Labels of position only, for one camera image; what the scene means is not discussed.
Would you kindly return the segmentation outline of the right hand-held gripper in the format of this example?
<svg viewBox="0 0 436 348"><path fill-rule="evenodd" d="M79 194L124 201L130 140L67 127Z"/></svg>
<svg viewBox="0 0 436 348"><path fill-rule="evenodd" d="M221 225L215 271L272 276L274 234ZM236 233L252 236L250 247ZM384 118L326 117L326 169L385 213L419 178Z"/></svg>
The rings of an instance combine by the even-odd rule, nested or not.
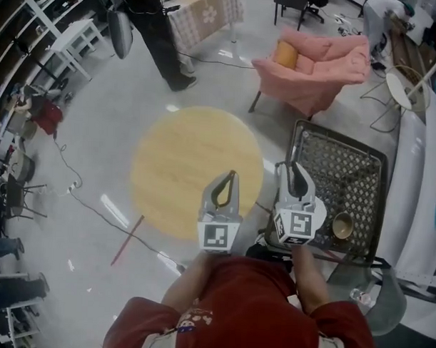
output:
<svg viewBox="0 0 436 348"><path fill-rule="evenodd" d="M277 210L274 223L280 244L306 245L314 239L317 230L315 203L312 203L315 196L315 184L301 164L292 162L292 169L293 196L303 204ZM290 166L286 162L280 163L278 166L278 202L283 205L289 205L291 200L291 175Z"/></svg>

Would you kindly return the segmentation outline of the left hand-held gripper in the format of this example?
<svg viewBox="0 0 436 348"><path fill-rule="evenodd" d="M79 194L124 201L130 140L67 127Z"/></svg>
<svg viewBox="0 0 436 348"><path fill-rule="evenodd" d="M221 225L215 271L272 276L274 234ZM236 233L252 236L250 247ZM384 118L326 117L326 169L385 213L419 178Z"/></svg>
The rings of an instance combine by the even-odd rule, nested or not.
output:
<svg viewBox="0 0 436 348"><path fill-rule="evenodd" d="M227 192L226 200L218 196ZM214 178L203 191L198 215L198 244L205 252L229 254L238 235L242 217L238 210L239 179L234 170Z"/></svg>

